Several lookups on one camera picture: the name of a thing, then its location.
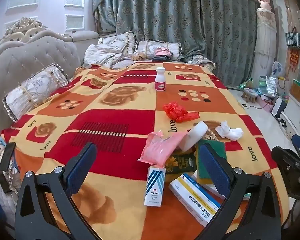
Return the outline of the cream embroidered pillow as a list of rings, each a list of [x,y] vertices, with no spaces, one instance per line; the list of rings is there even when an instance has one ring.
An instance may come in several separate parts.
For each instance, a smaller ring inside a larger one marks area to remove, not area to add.
[[[182,54],[182,46],[179,42],[165,42],[158,40],[140,41],[136,47],[138,53],[144,53],[147,59],[155,55],[157,49],[167,49],[172,53],[172,60],[179,59]]]
[[[124,57],[131,57],[137,44],[136,35],[132,31],[101,37],[97,45],[110,49],[110,52],[121,53]]]

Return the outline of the dark green snack packet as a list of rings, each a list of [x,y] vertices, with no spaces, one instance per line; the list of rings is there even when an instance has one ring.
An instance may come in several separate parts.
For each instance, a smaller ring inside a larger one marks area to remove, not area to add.
[[[194,172],[197,170],[196,156],[189,154],[172,154],[165,163],[167,174]]]

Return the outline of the folded clothes pile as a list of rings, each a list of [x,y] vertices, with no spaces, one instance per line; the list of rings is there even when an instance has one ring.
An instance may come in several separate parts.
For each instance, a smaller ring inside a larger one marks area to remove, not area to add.
[[[152,57],[153,62],[172,62],[173,53],[167,48],[156,48]]]

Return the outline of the white pink pill bottle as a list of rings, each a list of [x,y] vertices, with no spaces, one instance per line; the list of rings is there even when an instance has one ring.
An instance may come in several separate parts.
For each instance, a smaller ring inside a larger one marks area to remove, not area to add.
[[[165,68],[157,67],[157,74],[155,77],[155,90],[164,91],[166,89],[166,77],[165,77]]]

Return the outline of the green patterned curtain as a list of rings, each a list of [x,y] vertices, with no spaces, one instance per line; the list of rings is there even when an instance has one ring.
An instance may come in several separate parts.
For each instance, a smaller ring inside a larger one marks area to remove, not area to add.
[[[181,58],[204,56],[230,87],[252,72],[257,36],[257,0],[93,0],[101,34],[135,33],[139,41],[181,45]]]

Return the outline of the red orange patterned blanket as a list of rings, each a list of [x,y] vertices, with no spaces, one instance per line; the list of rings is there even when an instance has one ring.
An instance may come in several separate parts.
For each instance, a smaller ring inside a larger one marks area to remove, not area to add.
[[[249,174],[273,175],[285,220],[288,195],[268,141],[220,79],[205,67],[165,63],[166,89],[159,92],[156,68],[145,62],[122,70],[78,68],[71,83],[2,131],[16,144],[20,174],[51,172],[92,142],[97,157],[73,200],[102,239],[194,239],[203,227],[168,187],[161,207],[143,203],[149,165],[139,157],[149,133],[169,137],[196,124],[166,115],[163,107],[176,102],[211,130],[223,121],[243,130],[238,141],[223,139],[227,160]]]

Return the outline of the cream embroidered pillow right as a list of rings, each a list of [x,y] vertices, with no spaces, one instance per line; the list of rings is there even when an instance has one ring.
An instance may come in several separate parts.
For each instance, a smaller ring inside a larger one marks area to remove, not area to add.
[[[157,49],[167,49],[172,53],[172,60],[179,59],[182,54],[182,46],[179,42],[165,42],[158,40],[140,41],[136,47],[138,53],[144,53],[147,59],[155,55]]]

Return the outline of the pink plastic wrapper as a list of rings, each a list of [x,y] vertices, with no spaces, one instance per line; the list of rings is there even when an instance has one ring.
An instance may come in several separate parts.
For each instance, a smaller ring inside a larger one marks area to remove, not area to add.
[[[177,132],[164,138],[161,130],[149,133],[138,161],[164,168],[167,159],[186,135],[187,132]]]

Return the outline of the grey tufted headboard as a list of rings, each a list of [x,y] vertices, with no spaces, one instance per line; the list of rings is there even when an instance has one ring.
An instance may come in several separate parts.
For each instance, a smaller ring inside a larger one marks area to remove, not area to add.
[[[38,20],[23,17],[0,40],[0,132],[13,123],[3,99],[12,89],[50,64],[59,65],[68,78],[83,65],[86,49],[99,34],[84,30],[58,34]]]

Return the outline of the white TV cabinet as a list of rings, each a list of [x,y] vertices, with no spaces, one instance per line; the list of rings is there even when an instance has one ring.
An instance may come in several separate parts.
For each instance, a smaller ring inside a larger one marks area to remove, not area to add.
[[[286,104],[280,115],[281,129],[291,140],[295,134],[300,136],[300,82],[293,79],[289,93],[280,99]]]

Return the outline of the blue striped Tobrex box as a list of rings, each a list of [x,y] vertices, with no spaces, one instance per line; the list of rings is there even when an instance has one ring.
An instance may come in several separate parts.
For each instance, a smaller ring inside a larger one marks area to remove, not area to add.
[[[144,205],[161,207],[165,185],[165,168],[150,167],[147,174]]]

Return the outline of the crumpled red plastic bag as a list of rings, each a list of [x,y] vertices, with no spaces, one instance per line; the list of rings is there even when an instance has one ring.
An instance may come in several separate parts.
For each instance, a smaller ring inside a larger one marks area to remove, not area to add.
[[[166,115],[176,123],[197,120],[200,118],[198,112],[188,112],[182,105],[177,102],[164,104],[163,111]]]

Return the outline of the blue yellow medicine box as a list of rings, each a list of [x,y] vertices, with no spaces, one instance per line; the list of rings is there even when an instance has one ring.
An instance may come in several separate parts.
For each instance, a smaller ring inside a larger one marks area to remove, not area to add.
[[[186,173],[170,182],[169,189],[202,226],[207,226],[221,207],[213,196]]]

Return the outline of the white tissue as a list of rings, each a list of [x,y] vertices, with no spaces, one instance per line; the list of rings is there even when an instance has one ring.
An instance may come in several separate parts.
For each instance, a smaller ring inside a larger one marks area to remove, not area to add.
[[[219,126],[215,128],[220,137],[229,139],[231,141],[237,141],[243,136],[243,130],[241,128],[230,128],[227,121],[222,121]]]

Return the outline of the cream embroidered pillow left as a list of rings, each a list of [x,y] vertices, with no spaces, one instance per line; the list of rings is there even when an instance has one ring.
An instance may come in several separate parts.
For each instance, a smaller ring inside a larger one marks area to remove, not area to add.
[[[136,35],[132,31],[101,37],[97,45],[110,49],[110,52],[121,53],[124,57],[131,57],[137,44]]]

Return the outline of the small wooden stool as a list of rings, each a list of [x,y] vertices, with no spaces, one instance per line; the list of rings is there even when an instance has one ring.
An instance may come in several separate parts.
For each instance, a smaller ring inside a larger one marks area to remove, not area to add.
[[[242,94],[242,98],[246,101],[246,102],[252,102],[255,103],[256,99],[258,97],[258,94],[256,91],[254,91],[251,88],[244,88],[243,89],[243,94]]]

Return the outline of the white cylindrical bolster pillow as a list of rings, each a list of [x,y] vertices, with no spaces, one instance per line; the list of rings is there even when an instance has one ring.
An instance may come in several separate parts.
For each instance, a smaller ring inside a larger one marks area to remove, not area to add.
[[[10,119],[17,122],[27,112],[43,104],[57,89],[68,84],[65,71],[53,63],[7,93],[2,103]]]

